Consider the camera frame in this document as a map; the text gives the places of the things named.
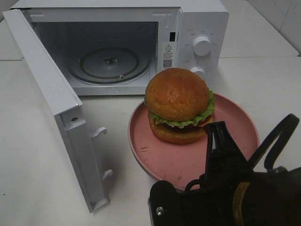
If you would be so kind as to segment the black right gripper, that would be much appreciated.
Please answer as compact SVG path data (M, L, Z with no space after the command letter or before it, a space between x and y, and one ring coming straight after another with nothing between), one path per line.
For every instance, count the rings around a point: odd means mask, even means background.
M233 226L231 198L247 160L225 121L209 123L205 173L188 183L181 195L186 226Z

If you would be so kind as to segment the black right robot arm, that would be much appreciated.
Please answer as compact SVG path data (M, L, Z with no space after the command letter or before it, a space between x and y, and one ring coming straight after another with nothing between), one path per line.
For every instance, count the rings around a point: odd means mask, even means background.
M298 226L301 170L274 167L299 119L290 114L247 160L224 122L206 125L205 172L181 196L184 218L202 226Z

